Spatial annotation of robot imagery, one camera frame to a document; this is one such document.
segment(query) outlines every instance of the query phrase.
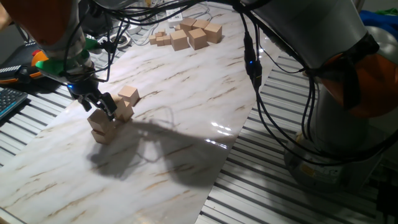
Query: pile of wooden blocks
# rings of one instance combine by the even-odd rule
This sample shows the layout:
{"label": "pile of wooden blocks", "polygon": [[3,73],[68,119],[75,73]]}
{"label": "pile of wooden blocks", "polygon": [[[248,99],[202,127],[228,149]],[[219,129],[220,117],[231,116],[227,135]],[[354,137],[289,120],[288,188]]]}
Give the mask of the pile of wooden blocks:
{"label": "pile of wooden blocks", "polygon": [[172,45],[175,51],[189,48],[189,44],[193,49],[198,50],[208,46],[207,42],[218,44],[221,42],[223,36],[223,26],[214,24],[202,19],[184,18],[179,25],[175,27],[175,32],[170,34],[167,38],[167,43],[164,37],[164,29],[160,30],[156,35],[149,37],[151,45],[158,46]]}
{"label": "pile of wooden blocks", "polygon": [[[139,100],[137,88],[124,86],[118,95],[112,95],[117,109],[114,112],[116,120],[124,123],[128,122],[134,114],[132,107]],[[87,118],[91,131],[96,142],[101,144],[110,144],[116,136],[115,122],[110,121],[104,111],[97,109]]]}
{"label": "pile of wooden blocks", "polygon": [[149,43],[151,45],[157,44],[158,47],[172,44],[170,36],[166,35],[165,29],[160,29],[155,35],[150,35]]}

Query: white marble surface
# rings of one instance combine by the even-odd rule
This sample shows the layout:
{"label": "white marble surface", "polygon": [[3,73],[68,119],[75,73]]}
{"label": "white marble surface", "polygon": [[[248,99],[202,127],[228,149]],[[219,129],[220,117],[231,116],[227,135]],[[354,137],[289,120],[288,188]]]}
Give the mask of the white marble surface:
{"label": "white marble surface", "polygon": [[0,170],[0,207],[27,223],[194,223],[255,101],[239,15],[211,13],[220,44],[134,46],[112,66],[101,90],[132,85],[142,100],[111,145],[95,143],[72,103]]}

